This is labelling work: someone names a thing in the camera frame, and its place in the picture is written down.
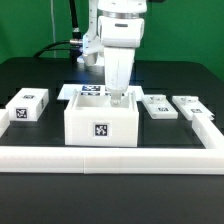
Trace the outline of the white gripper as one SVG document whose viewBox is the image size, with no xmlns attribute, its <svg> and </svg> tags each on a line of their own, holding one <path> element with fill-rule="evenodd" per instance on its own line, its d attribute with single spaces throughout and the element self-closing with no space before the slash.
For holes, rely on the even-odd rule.
<svg viewBox="0 0 224 224">
<path fill-rule="evenodd" d="M 111 105 L 119 107 L 122 92 L 129 86 L 135 50 L 133 48 L 104 48 L 105 86 L 111 92 Z"/>
</svg>

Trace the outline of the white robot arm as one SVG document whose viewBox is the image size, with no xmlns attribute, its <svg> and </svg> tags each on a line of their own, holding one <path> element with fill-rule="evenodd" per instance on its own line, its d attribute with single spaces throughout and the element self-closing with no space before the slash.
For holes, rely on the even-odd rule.
<svg viewBox="0 0 224 224">
<path fill-rule="evenodd" d="M 128 89 L 135 50 L 144 34 L 146 0 L 89 0 L 89 28 L 83 36 L 86 66 L 104 58 L 105 87 L 111 105 L 121 104 Z"/>
</svg>

